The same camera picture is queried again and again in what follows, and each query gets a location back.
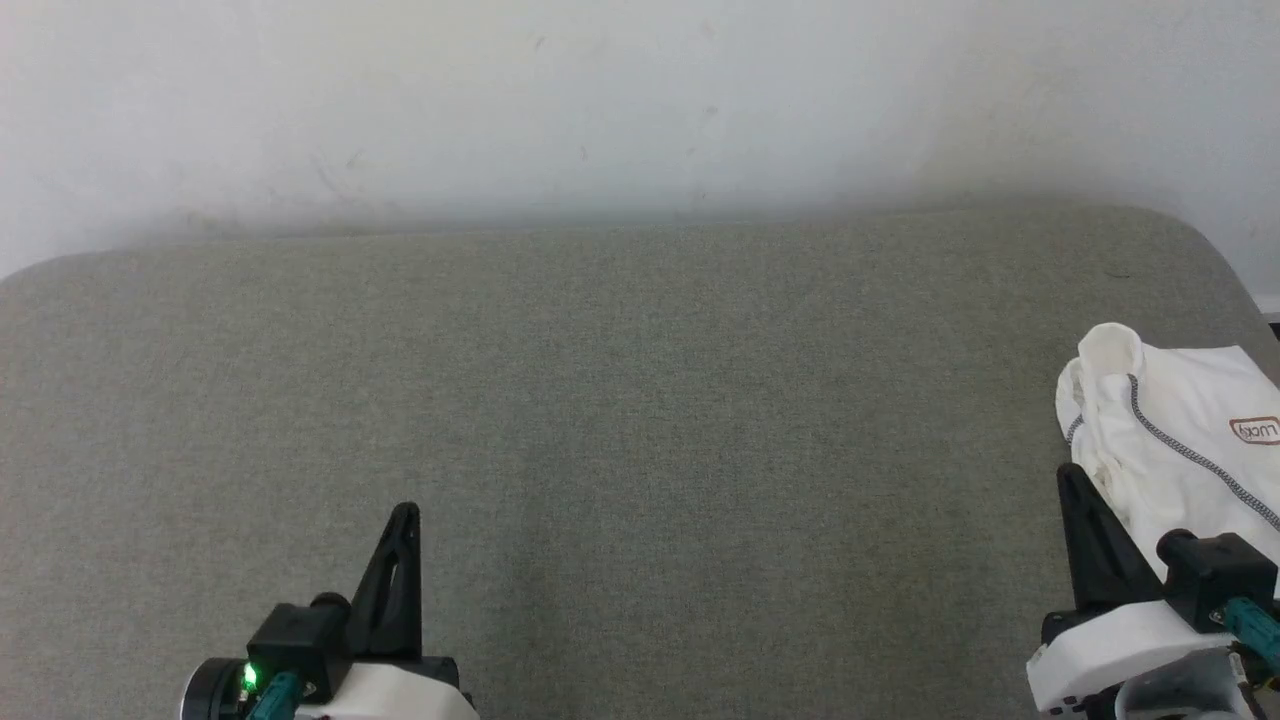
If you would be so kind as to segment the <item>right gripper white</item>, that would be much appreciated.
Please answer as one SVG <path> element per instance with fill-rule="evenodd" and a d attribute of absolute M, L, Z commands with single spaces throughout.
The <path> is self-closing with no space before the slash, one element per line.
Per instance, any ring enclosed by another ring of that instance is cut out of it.
<path fill-rule="evenodd" d="M 1041 716 L 1239 717 L 1233 635 L 1198 633 L 1157 601 L 1162 582 L 1083 468 L 1065 462 L 1056 479 L 1075 610 L 1106 614 L 1028 661 Z"/>

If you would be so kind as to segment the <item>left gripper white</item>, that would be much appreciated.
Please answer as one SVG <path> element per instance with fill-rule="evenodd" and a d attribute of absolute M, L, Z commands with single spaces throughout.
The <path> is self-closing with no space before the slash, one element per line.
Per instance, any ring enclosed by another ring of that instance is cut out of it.
<path fill-rule="evenodd" d="M 347 638 L 360 660 L 422 657 L 421 515 L 397 503 L 349 602 Z M 479 719 L 454 659 L 357 662 L 320 719 Z"/>

